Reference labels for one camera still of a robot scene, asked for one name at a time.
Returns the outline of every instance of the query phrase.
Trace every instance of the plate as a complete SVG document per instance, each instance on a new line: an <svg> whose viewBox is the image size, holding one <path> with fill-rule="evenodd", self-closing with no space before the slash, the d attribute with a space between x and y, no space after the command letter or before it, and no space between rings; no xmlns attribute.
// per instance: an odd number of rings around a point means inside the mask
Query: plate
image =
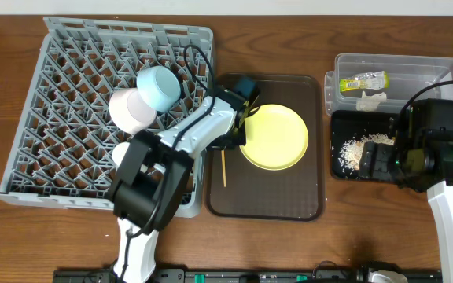
<svg viewBox="0 0 453 283"><path fill-rule="evenodd" d="M292 109L282 105L262 105L245 120L246 145L242 154L252 164L266 170L293 166L308 146L305 122Z"/></svg>

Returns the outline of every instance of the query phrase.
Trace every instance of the wood grain surface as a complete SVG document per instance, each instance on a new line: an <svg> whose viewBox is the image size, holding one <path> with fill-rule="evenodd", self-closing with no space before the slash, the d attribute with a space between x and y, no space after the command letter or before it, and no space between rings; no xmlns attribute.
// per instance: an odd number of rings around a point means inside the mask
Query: wood grain surface
<svg viewBox="0 0 453 283"><path fill-rule="evenodd" d="M339 53L453 57L453 17L93 17L210 27L218 75L309 75L323 82ZM0 16L0 181L47 33L41 17ZM324 116L324 144L330 140ZM325 147L325 156L330 149ZM440 267L425 194L338 181L326 158L326 209L316 222L225 219L205 207L160 234L157 262L190 269L311 270L322 260L376 259L402 268ZM96 268L116 257L108 211L27 208L0 201L0 282L50 282L58 268Z"/></svg>

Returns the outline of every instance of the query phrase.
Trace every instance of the white backdrop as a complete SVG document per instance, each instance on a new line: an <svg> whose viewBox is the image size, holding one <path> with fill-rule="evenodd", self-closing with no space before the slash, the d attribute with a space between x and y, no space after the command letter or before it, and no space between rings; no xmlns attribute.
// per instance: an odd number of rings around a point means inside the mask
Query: white backdrop
<svg viewBox="0 0 453 283"><path fill-rule="evenodd" d="M453 0L0 0L0 14L453 16Z"/></svg>

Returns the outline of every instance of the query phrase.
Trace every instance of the dish rack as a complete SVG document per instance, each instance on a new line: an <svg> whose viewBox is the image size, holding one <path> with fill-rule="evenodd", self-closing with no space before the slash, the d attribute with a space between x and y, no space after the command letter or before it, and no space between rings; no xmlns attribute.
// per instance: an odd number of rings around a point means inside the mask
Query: dish rack
<svg viewBox="0 0 453 283"><path fill-rule="evenodd" d="M191 80L184 47L199 46L214 66L209 28L110 20L44 17L43 40L28 97L0 185L0 200L48 208L112 210L106 199L115 173L111 152L131 136L109 116L113 91L135 87L137 73L154 65L182 79L184 97L159 113L148 130L179 123L200 106L205 90ZM189 49L192 72L210 86L200 55ZM195 160L176 216L201 209L204 153Z"/></svg>

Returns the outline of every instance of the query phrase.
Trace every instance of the white cup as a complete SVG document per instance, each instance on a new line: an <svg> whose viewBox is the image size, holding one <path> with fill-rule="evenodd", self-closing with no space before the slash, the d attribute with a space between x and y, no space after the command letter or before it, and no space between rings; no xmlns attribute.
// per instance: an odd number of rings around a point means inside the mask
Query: white cup
<svg viewBox="0 0 453 283"><path fill-rule="evenodd" d="M178 78L162 66L140 71L136 83L142 100L160 112L169 110L181 95Z"/></svg>
<svg viewBox="0 0 453 283"><path fill-rule="evenodd" d="M155 122L157 111L142 100L138 89L131 88L113 92L109 100L109 115L122 131L135 134Z"/></svg>

